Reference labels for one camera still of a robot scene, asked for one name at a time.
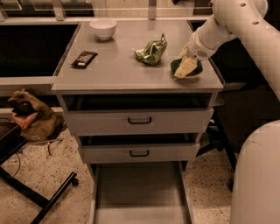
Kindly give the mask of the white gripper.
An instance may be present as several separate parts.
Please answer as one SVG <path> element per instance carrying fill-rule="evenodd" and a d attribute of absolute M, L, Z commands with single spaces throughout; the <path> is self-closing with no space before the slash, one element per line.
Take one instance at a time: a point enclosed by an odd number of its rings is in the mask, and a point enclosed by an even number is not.
<path fill-rule="evenodd" d="M 217 51 L 217 39 L 212 31 L 196 30 L 173 61 L 175 79 L 184 79 L 198 73 L 198 60 L 209 59 Z"/>

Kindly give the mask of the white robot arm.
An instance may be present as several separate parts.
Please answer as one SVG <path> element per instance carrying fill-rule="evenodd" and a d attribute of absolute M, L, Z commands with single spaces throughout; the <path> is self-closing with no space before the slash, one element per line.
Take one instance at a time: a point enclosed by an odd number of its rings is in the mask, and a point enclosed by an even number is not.
<path fill-rule="evenodd" d="M 280 32 L 264 20 L 267 0 L 211 0 L 213 14 L 182 49 L 176 79 L 238 38 L 280 100 Z M 280 120 L 254 130 L 234 172 L 230 224 L 280 224 Z"/>

